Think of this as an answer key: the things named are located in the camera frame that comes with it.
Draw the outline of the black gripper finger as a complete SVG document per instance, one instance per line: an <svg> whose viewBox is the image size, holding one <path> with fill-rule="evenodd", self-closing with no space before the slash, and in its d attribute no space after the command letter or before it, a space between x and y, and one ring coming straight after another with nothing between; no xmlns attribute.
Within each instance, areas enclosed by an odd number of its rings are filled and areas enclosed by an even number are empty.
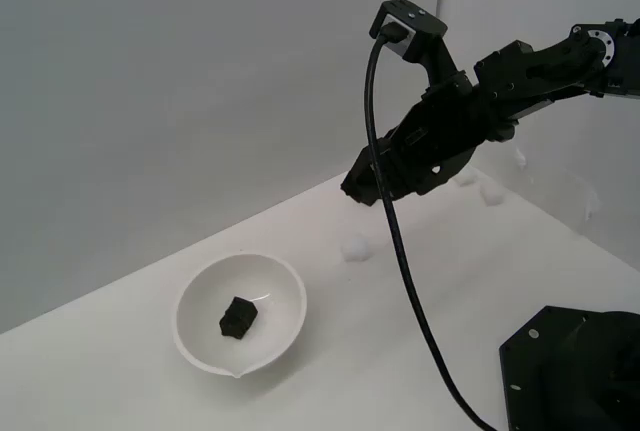
<svg viewBox="0 0 640 431"><path fill-rule="evenodd" d="M347 196L379 196L379 187L371 161L370 148L365 146L341 183Z"/></svg>

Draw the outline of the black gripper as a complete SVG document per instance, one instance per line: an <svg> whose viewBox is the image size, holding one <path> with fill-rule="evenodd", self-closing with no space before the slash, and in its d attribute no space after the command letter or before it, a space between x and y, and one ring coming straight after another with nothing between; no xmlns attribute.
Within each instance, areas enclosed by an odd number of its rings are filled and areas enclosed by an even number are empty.
<svg viewBox="0 0 640 431"><path fill-rule="evenodd" d="M476 63L478 79L451 66L431 85L433 105L414 105L398 126L377 136L373 105L365 105L365 129L376 138L379 168L394 200L424 195L445 184L484 141L504 142L518 120L553 94L576 88L608 66L608 34L574 30L535 51L514 41Z"/></svg>

